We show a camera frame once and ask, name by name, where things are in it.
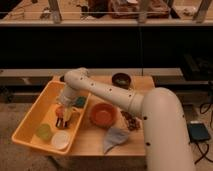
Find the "light green object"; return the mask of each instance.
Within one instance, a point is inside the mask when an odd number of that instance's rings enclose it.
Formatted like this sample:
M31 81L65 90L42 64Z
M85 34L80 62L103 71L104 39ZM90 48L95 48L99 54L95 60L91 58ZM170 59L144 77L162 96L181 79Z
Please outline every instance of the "light green object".
M43 123L39 125L39 127L36 130L36 136L41 138L44 141L49 141L52 138L52 131L48 124Z

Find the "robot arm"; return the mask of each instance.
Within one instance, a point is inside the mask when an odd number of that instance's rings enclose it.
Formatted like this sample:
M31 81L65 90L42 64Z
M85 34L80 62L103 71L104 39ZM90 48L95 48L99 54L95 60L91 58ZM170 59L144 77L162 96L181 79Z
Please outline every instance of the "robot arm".
M195 171L184 112L178 98L165 88L155 88L145 96L96 82L85 68L69 71L59 95L64 106L72 104L77 91L87 90L130 114L143 118L149 171Z

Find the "orange object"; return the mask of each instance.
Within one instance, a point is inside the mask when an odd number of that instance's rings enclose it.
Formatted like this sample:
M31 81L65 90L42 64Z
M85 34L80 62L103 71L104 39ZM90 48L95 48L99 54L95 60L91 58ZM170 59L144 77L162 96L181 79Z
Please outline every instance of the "orange object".
M57 117L63 118L63 113L64 113L64 107L62 105L56 108L55 114Z
M108 128L116 121L117 109L108 103L98 103L90 112L90 120L99 127Z
M79 95L86 97L87 101L84 108L75 108L78 112L73 112L72 114L72 122L66 129L66 132L70 135L69 143L66 148L56 149L51 145L50 141L42 141L36 136L37 128L43 123L50 126L53 135L59 131L59 129L55 126L57 121L55 112L60 106L56 103L56 99L64 85L64 83L59 81L50 81L46 85L40 96L37 98L35 103L25 115L24 119L19 124L18 128L13 133L13 142L59 155L67 155L69 153L87 107L90 96L88 92L79 92Z

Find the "yellow tray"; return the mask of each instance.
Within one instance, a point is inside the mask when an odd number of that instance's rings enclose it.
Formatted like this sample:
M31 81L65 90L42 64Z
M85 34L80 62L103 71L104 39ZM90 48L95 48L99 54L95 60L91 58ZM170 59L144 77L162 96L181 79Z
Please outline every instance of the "yellow tray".
M51 141L42 141L35 135L36 129L41 123L49 124L53 133L56 133L59 130L55 126L57 120L57 117L55 115L55 109L58 107L58 104L56 103L56 98L63 87L64 83L59 81L50 81L46 85L38 99L32 105L24 119L19 124L18 128L13 133L13 142L59 155L68 154L75 139L82 118L84 116L90 93L85 91L79 91L79 96L84 96L87 98L87 100L83 108L78 108L79 113L72 114L71 123L69 127L65 129L65 131L67 131L71 135L69 145L66 149L55 149L51 145Z

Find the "crumpled cloth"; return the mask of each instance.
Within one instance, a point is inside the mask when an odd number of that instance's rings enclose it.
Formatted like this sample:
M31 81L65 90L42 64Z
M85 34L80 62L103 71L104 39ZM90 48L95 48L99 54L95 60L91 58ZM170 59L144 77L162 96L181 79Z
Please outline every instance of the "crumpled cloth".
M106 154L109 150L111 150L116 145L122 144L129 138L129 133L116 128L114 126L110 127L107 131L107 134L104 138L103 142L103 153Z

